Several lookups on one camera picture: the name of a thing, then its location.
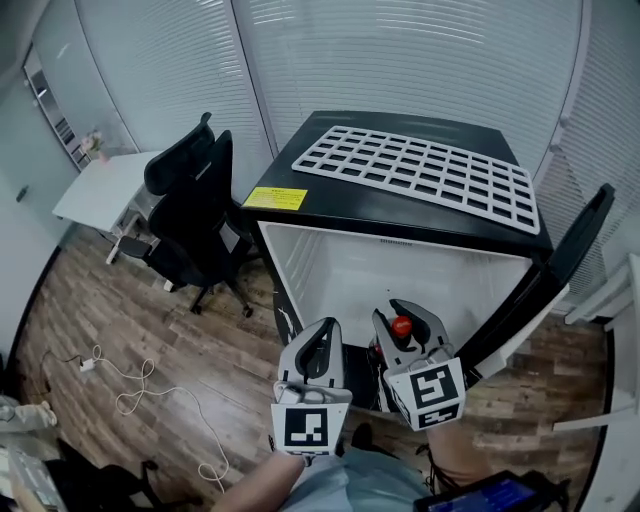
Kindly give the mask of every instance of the red ball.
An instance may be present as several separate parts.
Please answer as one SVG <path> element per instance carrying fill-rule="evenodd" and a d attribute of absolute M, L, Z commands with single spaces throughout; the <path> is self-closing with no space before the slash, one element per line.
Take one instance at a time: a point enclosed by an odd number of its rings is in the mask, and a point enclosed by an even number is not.
<path fill-rule="evenodd" d="M 411 319 L 408 316 L 399 316 L 391 324 L 391 330 L 398 338 L 406 338 L 411 334 Z"/>

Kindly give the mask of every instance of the screen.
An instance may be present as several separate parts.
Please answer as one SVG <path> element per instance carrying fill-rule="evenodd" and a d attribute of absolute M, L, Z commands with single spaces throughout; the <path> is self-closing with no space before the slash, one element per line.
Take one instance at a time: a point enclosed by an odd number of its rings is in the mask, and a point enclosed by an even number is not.
<path fill-rule="evenodd" d="M 535 493 L 520 482 L 505 479 L 483 489 L 429 507 L 429 512 L 503 512 Z"/>

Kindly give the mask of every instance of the office chair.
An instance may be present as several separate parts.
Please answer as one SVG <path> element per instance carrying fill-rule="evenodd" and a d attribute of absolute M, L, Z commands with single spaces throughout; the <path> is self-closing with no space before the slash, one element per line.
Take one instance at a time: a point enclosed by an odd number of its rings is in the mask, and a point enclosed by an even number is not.
<path fill-rule="evenodd" d="M 138 478 L 120 466 L 94 466 L 62 439 L 58 439 L 58 447 L 61 459 L 45 461 L 45 465 L 69 512 L 169 511 L 187 504 L 202 504 L 200 497 L 162 503 L 149 483 L 148 472 L 158 469 L 153 461 L 142 462 Z M 145 495 L 152 509 L 134 504 L 131 497 L 138 493 Z"/>
<path fill-rule="evenodd" d="M 192 313 L 200 314 L 205 294 L 225 282 L 242 304 L 242 314 L 249 317 L 253 310 L 240 293 L 236 277 L 240 266 L 260 255 L 248 254 L 251 236 L 230 221 L 230 211 L 237 209 L 231 199 L 233 141 L 228 130 L 215 140 L 207 124 L 210 117 L 203 114 L 191 133 L 145 168 L 149 192 L 164 196 L 148 219 L 159 243 L 154 246 L 123 237 L 118 247 L 142 259 L 176 288 L 199 286 L 189 308 Z M 238 237 L 231 252 L 220 235 L 225 224 Z"/>

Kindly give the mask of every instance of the yellow label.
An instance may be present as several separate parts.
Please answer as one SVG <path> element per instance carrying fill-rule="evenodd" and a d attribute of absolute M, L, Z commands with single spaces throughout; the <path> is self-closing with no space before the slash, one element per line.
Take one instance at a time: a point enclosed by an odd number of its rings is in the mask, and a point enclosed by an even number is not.
<path fill-rule="evenodd" d="M 244 206 L 275 208 L 277 210 L 299 210 L 306 195 L 306 190 L 297 188 L 256 187 L 244 202 Z"/>

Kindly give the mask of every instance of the black cabinet door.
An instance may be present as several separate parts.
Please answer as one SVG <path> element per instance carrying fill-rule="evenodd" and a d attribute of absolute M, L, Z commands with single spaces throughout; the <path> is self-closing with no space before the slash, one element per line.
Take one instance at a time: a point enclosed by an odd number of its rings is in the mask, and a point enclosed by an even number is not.
<path fill-rule="evenodd" d="M 458 350 L 467 386 L 481 375 L 475 366 L 493 354 L 547 306 L 578 269 L 604 223 L 614 199 L 611 185 L 603 185 L 580 212 L 547 261 L 534 261 L 496 312 Z"/>

